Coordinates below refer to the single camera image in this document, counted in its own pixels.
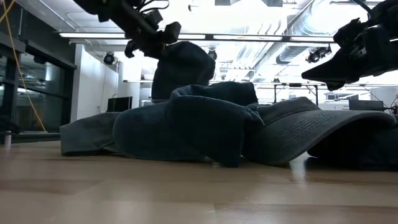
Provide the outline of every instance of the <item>camera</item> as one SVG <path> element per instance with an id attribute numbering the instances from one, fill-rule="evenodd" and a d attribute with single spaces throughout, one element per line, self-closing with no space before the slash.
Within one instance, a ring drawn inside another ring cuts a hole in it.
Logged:
<path id="1" fill-rule="evenodd" d="M 211 59 L 217 60 L 217 53 L 216 53 L 215 49 L 210 49 L 209 52 L 207 53 L 207 55 L 209 55 L 209 57 L 211 57 Z"/>
<path id="2" fill-rule="evenodd" d="M 107 52 L 104 57 L 104 63 L 107 65 L 114 65 L 118 62 L 118 58 L 114 56 L 114 52 Z"/>

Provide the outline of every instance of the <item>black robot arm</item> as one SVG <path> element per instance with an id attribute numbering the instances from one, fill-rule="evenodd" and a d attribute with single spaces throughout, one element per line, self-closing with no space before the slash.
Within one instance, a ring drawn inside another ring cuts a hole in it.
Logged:
<path id="1" fill-rule="evenodd" d="M 303 78 L 325 82 L 332 91 L 361 77 L 398 69 L 398 41 L 393 41 L 398 38 L 398 1 L 386 0 L 367 11 L 368 21 L 354 19 L 335 34 L 341 47 L 335 56 L 303 72 Z"/>
<path id="2" fill-rule="evenodd" d="M 178 40 L 181 25 L 173 22 L 165 30 L 159 30 L 158 23 L 163 20 L 157 9 L 148 14 L 140 12 L 145 0 L 74 0 L 82 9 L 98 15 L 100 22 L 112 20 L 131 39 L 126 46 L 126 56 L 133 57 L 134 50 L 143 51 L 145 56 L 160 58 L 166 44 Z"/>

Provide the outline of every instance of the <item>dark gray cloth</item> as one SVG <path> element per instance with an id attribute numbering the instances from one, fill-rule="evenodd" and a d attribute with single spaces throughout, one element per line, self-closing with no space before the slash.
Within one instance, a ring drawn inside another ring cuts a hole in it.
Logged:
<path id="1" fill-rule="evenodd" d="M 187 85 L 208 86 L 214 76 L 215 61 L 199 46 L 182 41 L 164 50 L 152 84 L 153 100 L 168 100 L 171 93 Z"/>
<path id="2" fill-rule="evenodd" d="M 334 167 L 398 170 L 398 123 L 382 128 L 375 120 L 357 121 L 337 130 L 308 153 Z"/>
<path id="3" fill-rule="evenodd" d="M 396 123 L 395 117 L 378 111 L 323 111 L 307 98 L 294 98 L 272 106 L 262 106 L 259 113 L 264 129 L 246 141 L 243 156 L 251 161 L 271 166 L 284 165 L 308 151 L 341 128 L 351 123 L 373 124 L 369 129 L 380 130 Z M 336 149 L 342 146 L 339 138 L 331 138 Z"/>
<path id="4" fill-rule="evenodd" d="M 237 167 L 244 141 L 263 127 L 252 83 L 190 85 L 165 103 L 125 111 L 113 137 L 127 156 L 162 161 L 200 161 L 209 157 Z"/>
<path id="5" fill-rule="evenodd" d="M 121 113 L 102 113 L 61 126 L 61 154 L 88 156 L 118 153 L 112 130 L 119 114 Z"/>

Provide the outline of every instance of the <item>yellow cable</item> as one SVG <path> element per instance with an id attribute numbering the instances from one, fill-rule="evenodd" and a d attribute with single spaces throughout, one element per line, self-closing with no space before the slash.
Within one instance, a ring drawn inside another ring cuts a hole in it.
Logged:
<path id="1" fill-rule="evenodd" d="M 15 0 L 12 0 L 12 2 L 11 2 L 11 4 L 10 4 L 10 6 L 8 7 L 8 9 L 6 9 L 5 7 L 4 7 L 4 14 L 1 16 L 1 18 L 0 18 L 0 23 L 2 22 L 2 20 L 8 15 L 8 12 L 11 10 L 11 7 L 14 5 L 14 3 L 15 3 Z"/>
<path id="2" fill-rule="evenodd" d="M 15 61 L 16 61 L 16 63 L 17 63 L 17 68 L 18 68 L 19 76 L 21 77 L 22 84 L 24 85 L 24 88 L 25 88 L 26 95 L 27 95 L 27 98 L 28 98 L 28 100 L 29 100 L 30 106 L 32 107 L 33 112 L 35 113 L 37 119 L 39 120 L 39 123 L 40 123 L 40 125 L 41 125 L 43 131 L 46 131 L 45 128 L 44 128 L 43 122 L 42 122 L 42 120 L 40 119 L 40 116 L 37 114 L 36 108 L 35 108 L 35 106 L 33 105 L 32 100 L 30 99 L 30 95 L 29 95 L 29 93 L 28 93 L 28 91 L 27 91 L 26 84 L 25 84 L 25 79 L 24 79 L 24 76 L 22 75 L 22 72 L 21 72 L 21 66 L 19 66 L 19 60 L 18 60 L 17 52 L 15 51 L 14 40 L 12 39 L 11 26 L 10 26 L 10 22 L 9 22 L 9 20 L 8 20 L 8 15 L 7 15 L 7 14 L 8 14 L 8 12 L 10 11 L 10 9 L 11 9 L 12 5 L 14 4 L 14 2 L 15 2 L 15 0 L 13 0 L 13 1 L 11 2 L 11 4 L 10 4 L 10 7 L 9 7 L 8 9 L 6 9 L 6 3 L 3 1 L 4 15 L 1 16 L 0 22 L 3 20 L 3 17 L 6 18 L 7 28 L 8 28 L 8 34 L 9 34 L 9 36 L 10 36 L 12 51 L 14 52 L 14 57 L 15 57 Z"/>

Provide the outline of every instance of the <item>gray baseball cap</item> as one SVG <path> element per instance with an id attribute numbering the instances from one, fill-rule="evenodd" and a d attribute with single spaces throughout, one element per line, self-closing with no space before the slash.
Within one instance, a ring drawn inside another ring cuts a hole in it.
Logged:
<path id="1" fill-rule="evenodd" d="M 380 111 L 321 110 L 305 97 L 262 106 L 259 114 L 264 128 L 249 137 L 243 156 L 270 166 L 290 162 L 331 133 L 353 122 L 376 121 L 380 127 L 396 123 L 395 117 Z"/>

